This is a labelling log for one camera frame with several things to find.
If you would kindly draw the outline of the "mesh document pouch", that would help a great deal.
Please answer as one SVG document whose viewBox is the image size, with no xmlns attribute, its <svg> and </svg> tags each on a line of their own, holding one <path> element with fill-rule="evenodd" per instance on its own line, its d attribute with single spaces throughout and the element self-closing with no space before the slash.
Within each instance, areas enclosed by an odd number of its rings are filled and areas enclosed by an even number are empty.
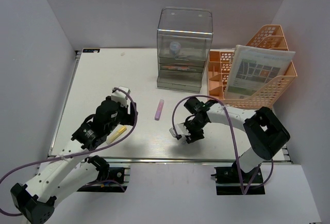
<svg viewBox="0 0 330 224">
<path fill-rule="evenodd" d="M 225 99 L 245 99 L 277 76 L 283 76 L 294 51 L 237 45 L 224 92 Z"/>
</svg>

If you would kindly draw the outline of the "purple highlighter marker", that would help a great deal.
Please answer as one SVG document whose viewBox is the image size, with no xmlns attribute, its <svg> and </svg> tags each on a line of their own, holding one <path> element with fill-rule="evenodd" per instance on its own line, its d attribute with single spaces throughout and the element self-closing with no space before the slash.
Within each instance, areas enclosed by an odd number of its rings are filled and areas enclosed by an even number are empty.
<svg viewBox="0 0 330 224">
<path fill-rule="evenodd" d="M 156 110 L 156 113 L 155 113 L 155 116 L 154 116 L 155 120 L 160 120 L 161 113 L 162 113 L 162 110 L 163 110 L 163 105 L 164 105 L 164 100 L 161 99 L 158 103 L 157 110 Z"/>
</svg>

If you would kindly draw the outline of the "clear acrylic drawer cabinet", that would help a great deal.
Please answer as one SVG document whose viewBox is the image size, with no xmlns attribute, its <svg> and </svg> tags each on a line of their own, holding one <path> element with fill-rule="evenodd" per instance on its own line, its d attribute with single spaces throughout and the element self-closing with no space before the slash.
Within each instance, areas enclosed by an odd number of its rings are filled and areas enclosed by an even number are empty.
<svg viewBox="0 0 330 224">
<path fill-rule="evenodd" d="M 157 86 L 187 92 L 200 92 L 213 39 L 212 12 L 205 9 L 165 7 L 157 27 Z M 172 41 L 181 44 L 179 56 L 195 56 L 195 60 L 176 60 L 169 53 Z M 196 69 L 192 71 L 162 70 L 173 65 Z"/>
</svg>

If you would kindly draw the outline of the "yellow highlighter marker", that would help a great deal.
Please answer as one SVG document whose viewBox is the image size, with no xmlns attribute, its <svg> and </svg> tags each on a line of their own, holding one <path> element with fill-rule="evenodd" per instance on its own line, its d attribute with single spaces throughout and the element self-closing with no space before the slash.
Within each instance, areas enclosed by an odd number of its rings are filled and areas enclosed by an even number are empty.
<svg viewBox="0 0 330 224">
<path fill-rule="evenodd" d="M 118 139 L 123 133 L 125 133 L 127 130 L 126 126 L 122 126 L 116 131 L 112 132 L 108 139 L 106 140 L 106 144 L 111 144 L 113 143 L 116 139 Z"/>
</svg>

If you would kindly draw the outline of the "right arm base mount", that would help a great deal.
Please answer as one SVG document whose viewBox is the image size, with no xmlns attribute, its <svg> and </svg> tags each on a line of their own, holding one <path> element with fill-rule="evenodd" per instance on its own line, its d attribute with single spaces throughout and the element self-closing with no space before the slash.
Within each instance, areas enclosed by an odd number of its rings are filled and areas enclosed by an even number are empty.
<svg viewBox="0 0 330 224">
<path fill-rule="evenodd" d="M 211 178 L 216 182 L 216 193 L 218 196 L 239 196 L 243 195 L 240 180 L 236 168 L 232 166 L 215 167 Z M 247 195 L 265 195 L 265 187 L 259 186 L 263 183 L 261 169 L 256 173 Z"/>
</svg>

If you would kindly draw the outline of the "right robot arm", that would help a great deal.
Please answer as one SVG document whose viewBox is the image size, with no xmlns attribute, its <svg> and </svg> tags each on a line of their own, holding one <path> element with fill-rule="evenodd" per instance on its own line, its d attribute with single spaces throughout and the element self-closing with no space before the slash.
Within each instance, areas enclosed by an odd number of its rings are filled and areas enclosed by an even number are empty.
<svg viewBox="0 0 330 224">
<path fill-rule="evenodd" d="M 245 132 L 250 148 L 239 156 L 239 165 L 233 169 L 233 177 L 239 182 L 250 178 L 259 164 L 271 160 L 290 140 L 289 132 L 268 107 L 244 110 L 225 107 L 212 99 L 203 103 L 196 97 L 189 98 L 184 107 L 193 118 L 177 125 L 176 131 L 188 144 L 204 138 L 203 128 L 208 123 L 227 124 Z"/>
</svg>

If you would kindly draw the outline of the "red clear pen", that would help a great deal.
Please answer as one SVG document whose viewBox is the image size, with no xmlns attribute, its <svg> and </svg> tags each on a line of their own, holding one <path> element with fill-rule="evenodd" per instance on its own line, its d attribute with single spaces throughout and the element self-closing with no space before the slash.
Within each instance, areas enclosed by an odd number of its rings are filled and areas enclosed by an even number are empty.
<svg viewBox="0 0 330 224">
<path fill-rule="evenodd" d="M 161 66 L 162 70 L 171 70 L 171 71 L 192 71 L 195 72 L 196 69 L 191 67 L 184 67 L 184 66 L 173 66 L 173 65 L 164 65 Z"/>
</svg>

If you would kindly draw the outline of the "orange plastic file organizer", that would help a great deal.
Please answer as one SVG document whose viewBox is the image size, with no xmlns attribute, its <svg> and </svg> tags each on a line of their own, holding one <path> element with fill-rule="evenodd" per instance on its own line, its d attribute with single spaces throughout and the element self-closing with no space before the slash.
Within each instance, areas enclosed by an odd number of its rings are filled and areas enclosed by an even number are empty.
<svg viewBox="0 0 330 224">
<path fill-rule="evenodd" d="M 234 51 L 234 49 L 223 49 L 210 52 L 207 70 L 208 95 L 233 107 L 258 109 L 265 106 L 271 108 L 297 76 L 293 63 L 291 62 L 285 67 L 285 71 L 280 74 L 279 70 L 274 67 L 254 62 L 242 62 L 238 76 L 243 80 L 250 78 L 250 85 L 256 87 L 249 91 L 249 95 L 246 95 L 247 91 L 244 91 L 244 94 L 233 96 L 227 91 L 227 86 Z"/>
</svg>

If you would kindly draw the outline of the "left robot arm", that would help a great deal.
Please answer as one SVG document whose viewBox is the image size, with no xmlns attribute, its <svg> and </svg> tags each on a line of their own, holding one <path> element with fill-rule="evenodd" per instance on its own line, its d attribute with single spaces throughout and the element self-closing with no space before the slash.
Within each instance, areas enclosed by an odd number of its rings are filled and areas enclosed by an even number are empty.
<svg viewBox="0 0 330 224">
<path fill-rule="evenodd" d="M 118 125 L 136 126 L 136 103 L 125 95 L 111 95 L 87 116 L 62 152 L 43 171 L 10 190 L 13 203 L 30 223 L 45 223 L 67 196 L 90 183 L 108 180 L 105 159 L 92 156 Z"/>
</svg>

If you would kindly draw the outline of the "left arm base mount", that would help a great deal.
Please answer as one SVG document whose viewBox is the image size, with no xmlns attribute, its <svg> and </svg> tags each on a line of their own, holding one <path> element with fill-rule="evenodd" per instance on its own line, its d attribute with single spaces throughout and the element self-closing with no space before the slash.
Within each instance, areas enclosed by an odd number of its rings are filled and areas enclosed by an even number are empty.
<svg viewBox="0 0 330 224">
<path fill-rule="evenodd" d="M 128 187 L 130 179 L 129 167 L 111 167 L 108 178 L 98 183 L 89 183 L 79 188 L 78 192 L 91 193 L 124 193 Z"/>
</svg>

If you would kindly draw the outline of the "black label sticker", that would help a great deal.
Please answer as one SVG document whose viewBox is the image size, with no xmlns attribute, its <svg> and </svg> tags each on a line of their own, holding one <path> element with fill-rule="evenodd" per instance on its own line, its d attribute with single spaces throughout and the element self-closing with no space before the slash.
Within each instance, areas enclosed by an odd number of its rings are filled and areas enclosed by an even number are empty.
<svg viewBox="0 0 330 224">
<path fill-rule="evenodd" d="M 100 49 L 99 48 L 84 48 L 82 50 L 82 53 L 99 53 Z"/>
</svg>

